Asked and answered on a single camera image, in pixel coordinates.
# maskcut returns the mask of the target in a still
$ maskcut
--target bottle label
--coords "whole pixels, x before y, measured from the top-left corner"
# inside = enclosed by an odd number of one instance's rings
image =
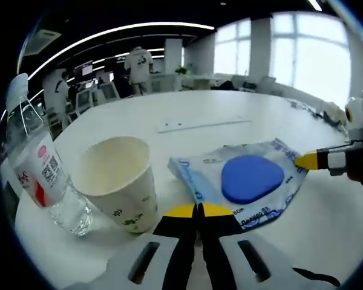
[[[50,134],[36,147],[26,146],[15,166],[15,174],[38,206],[51,207],[62,199],[67,175]]]

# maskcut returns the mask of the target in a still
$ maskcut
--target qr code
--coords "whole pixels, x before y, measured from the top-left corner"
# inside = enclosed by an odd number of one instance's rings
[[[50,166],[53,169],[53,171],[56,171],[56,169],[58,168],[58,162],[56,161],[54,156],[52,156],[50,159]]]
[[[52,179],[52,178],[53,178],[53,176],[54,176],[54,173],[51,171],[50,166],[48,166],[48,164],[47,164],[47,166],[46,166],[46,167],[44,167],[44,169],[43,169],[43,171],[42,171],[42,174],[43,174],[44,178],[46,179],[46,181],[47,181],[48,183],[50,183],[50,182],[51,182],[51,179]]]

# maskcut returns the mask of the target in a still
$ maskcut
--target ceiling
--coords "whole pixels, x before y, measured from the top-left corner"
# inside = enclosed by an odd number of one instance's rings
[[[83,1],[78,0],[60,1],[45,12],[35,31],[43,28],[58,32],[61,36],[39,54],[25,56],[20,73],[30,75],[51,56],[76,41],[124,25],[176,21],[218,28],[244,18],[266,18],[278,11],[314,11],[308,0],[260,0],[258,7],[255,4],[255,1],[239,0],[153,0],[143,3],[97,0],[94,5],[83,4]],[[328,4],[321,5],[323,13],[335,15]],[[54,59],[30,80],[30,92],[40,90],[42,79],[57,67],[73,68],[89,60],[128,52],[138,45],[146,49],[164,48],[165,39],[172,37],[182,38],[186,47],[213,32],[192,27],[152,26],[109,33],[82,43]]]

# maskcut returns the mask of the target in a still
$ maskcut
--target desk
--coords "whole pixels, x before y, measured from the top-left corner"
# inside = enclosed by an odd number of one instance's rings
[[[163,134],[156,130],[171,120],[236,115],[252,122]],[[54,143],[70,171],[91,145],[114,136],[135,136],[150,145],[159,215],[175,205],[194,201],[167,169],[171,156],[196,155],[224,144],[256,143],[275,137],[299,153],[344,141],[322,120],[291,108],[279,97],[237,91],[185,91],[91,108]],[[94,216],[94,231],[75,237],[55,226],[48,213],[37,208],[27,194],[21,195],[16,232],[32,261],[55,287],[96,278],[104,272],[107,259],[118,246],[135,238],[97,211]],[[310,172],[287,210],[276,221],[255,231],[287,254],[293,266],[343,282],[363,259],[363,187],[346,176]],[[189,289],[211,287],[200,250],[195,251]]]

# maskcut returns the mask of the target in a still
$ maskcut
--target bottle cap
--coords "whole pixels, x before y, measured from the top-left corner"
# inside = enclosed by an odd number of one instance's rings
[[[7,90],[6,107],[8,114],[19,105],[19,97],[28,94],[28,75],[20,74],[9,84]]]

